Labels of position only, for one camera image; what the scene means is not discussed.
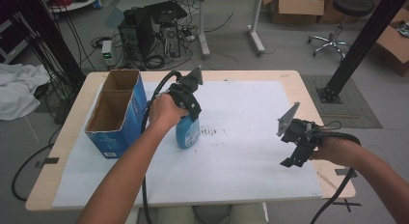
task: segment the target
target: blue box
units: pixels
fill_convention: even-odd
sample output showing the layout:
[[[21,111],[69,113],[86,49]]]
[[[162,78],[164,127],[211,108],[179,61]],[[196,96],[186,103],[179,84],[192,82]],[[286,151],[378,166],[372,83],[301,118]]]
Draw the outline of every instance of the blue box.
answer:
[[[147,97],[138,70],[111,70],[85,133],[106,158],[119,158],[140,136]]]

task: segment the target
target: white cloth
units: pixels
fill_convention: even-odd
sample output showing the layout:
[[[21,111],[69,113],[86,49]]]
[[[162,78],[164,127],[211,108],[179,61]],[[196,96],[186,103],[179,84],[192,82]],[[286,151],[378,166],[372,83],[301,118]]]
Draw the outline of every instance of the white cloth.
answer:
[[[49,79],[43,65],[0,64],[0,120],[14,120],[34,111],[40,105],[34,93]]]

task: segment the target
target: floor mat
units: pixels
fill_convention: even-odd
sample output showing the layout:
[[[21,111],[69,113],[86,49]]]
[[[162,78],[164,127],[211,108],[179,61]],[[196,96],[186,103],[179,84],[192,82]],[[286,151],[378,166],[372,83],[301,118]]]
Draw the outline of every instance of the floor mat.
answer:
[[[348,128],[382,128],[352,79],[347,81],[340,93],[341,103],[322,103],[316,88],[324,88],[332,76],[301,75],[301,77],[324,124],[339,121],[342,127]]]

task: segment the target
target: desk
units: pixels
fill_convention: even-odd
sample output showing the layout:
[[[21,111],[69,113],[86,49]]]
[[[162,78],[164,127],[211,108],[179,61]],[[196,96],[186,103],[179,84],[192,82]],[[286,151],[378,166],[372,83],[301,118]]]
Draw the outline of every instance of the desk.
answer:
[[[200,40],[201,46],[202,46],[203,57],[206,58],[206,57],[208,57],[210,55],[210,51],[208,49],[207,41],[205,39],[205,0],[199,0],[199,1],[200,1],[200,8],[201,8],[201,10],[200,10],[200,25],[199,25],[199,40]],[[265,52],[265,48],[262,45],[258,34],[256,33],[257,23],[259,21],[259,10],[260,10],[260,7],[261,7],[261,2],[262,2],[262,0],[256,0],[255,13],[254,13],[254,16],[253,16],[253,22],[252,22],[251,25],[247,25],[250,37],[252,38],[254,44],[256,45],[259,56],[262,53]]]
[[[167,72],[145,71],[141,72],[144,82],[158,82]],[[98,86],[106,79],[108,72],[90,73],[79,93],[75,104],[60,132],[58,139],[49,157],[58,157],[57,164],[45,164],[40,176],[28,198],[26,208],[28,210],[55,210],[52,207],[54,197],[61,182],[62,174],[69,153],[78,137],[78,132],[84,123],[85,117],[94,101]],[[314,107],[313,101],[304,86],[298,72],[293,70],[224,70],[204,71],[204,81],[222,81],[225,79],[235,80],[274,80],[281,81],[289,102],[300,101],[302,108],[298,110],[296,118],[315,121],[322,125],[319,115]],[[327,161],[314,161],[319,184],[322,189],[323,198],[331,197],[341,183],[343,177],[335,173],[336,166]],[[341,197],[352,197],[355,189],[351,183],[345,188]]]

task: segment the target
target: white paper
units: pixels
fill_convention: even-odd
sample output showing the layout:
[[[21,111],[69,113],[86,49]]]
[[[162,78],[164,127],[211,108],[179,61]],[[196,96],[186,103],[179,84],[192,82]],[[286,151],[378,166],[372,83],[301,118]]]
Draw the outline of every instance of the white paper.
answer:
[[[144,85],[150,98],[157,83]],[[280,165],[295,145],[276,135],[277,119],[290,107],[279,81],[205,82],[195,97],[203,110],[201,136],[186,150],[177,146],[175,129],[165,136],[147,172],[151,206],[321,196],[309,161],[302,168]],[[53,207],[85,206],[115,162],[102,156],[82,128]],[[142,204],[142,189],[135,204]]]

